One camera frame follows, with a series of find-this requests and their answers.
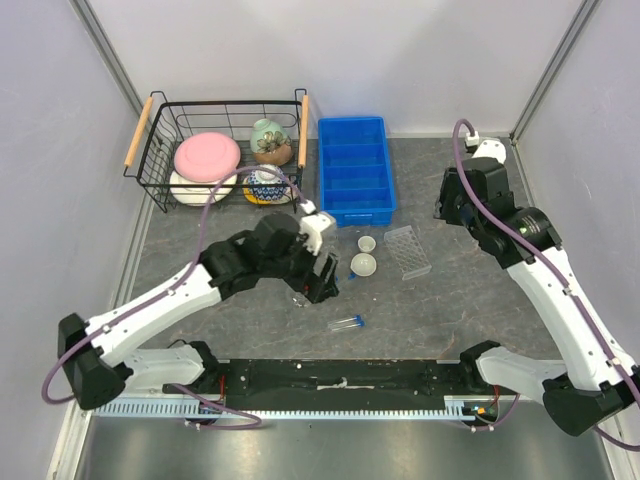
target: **blue tray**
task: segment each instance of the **blue tray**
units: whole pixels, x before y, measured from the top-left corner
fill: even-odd
[[[396,193],[382,117],[318,122],[321,208],[349,225],[391,224]]]

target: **wall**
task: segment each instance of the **wall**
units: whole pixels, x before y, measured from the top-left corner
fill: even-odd
[[[636,0],[602,2],[520,148],[535,200],[558,227],[583,288],[638,361],[639,16]],[[640,434],[637,408],[628,412]]]
[[[4,2],[0,61],[0,477],[39,479],[65,409],[40,399],[57,322],[107,308],[140,206],[136,118],[67,2]]]
[[[141,96],[290,98],[395,134],[510,131],[580,0],[91,0]]]

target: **pink bowl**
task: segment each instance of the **pink bowl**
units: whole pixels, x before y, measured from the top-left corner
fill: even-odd
[[[176,151],[176,170],[187,180],[214,182],[238,166],[240,147],[227,135],[199,133],[187,138]]]

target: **wooden handle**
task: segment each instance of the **wooden handle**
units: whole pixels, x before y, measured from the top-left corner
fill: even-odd
[[[138,146],[140,146],[140,140],[144,133],[144,126],[147,124],[149,114],[151,113],[151,105],[153,105],[153,97],[147,98],[147,101],[144,103],[144,108],[140,114],[140,120],[138,120],[138,126],[136,126],[136,131],[131,139],[131,145],[129,145],[129,151],[127,152],[127,156],[124,158],[124,166],[127,168],[130,168],[131,165],[133,165],[133,160],[136,158],[136,152],[138,151]]]
[[[309,127],[309,95],[302,97],[302,118],[300,119],[300,143],[298,144],[298,166],[307,166],[307,128]]]

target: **floor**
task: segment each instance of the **floor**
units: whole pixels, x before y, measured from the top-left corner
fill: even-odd
[[[197,432],[179,421],[96,418],[76,480],[609,480],[595,434],[571,438],[523,403],[493,433],[443,422],[269,422]]]
[[[341,294],[319,305],[299,307],[279,280],[263,280],[217,307],[200,311],[149,341],[163,347],[178,338],[205,340],[219,358],[440,358],[456,359],[474,344],[492,339],[534,358],[559,358],[558,351],[526,296],[462,227],[433,219],[442,174],[451,166],[449,139],[389,140],[398,210],[390,227],[339,229],[330,248],[340,258]],[[522,180],[509,149],[508,168],[516,200],[526,203]],[[317,196],[317,145],[310,141],[303,192]],[[247,228],[274,208],[247,204],[213,209],[207,241]],[[142,252],[134,296],[166,280],[189,262],[200,210],[156,209]],[[411,225],[433,269],[402,281],[384,246],[384,233]],[[368,234],[378,246],[378,270],[347,280],[357,239]],[[362,329],[332,333],[327,322],[360,314]]]

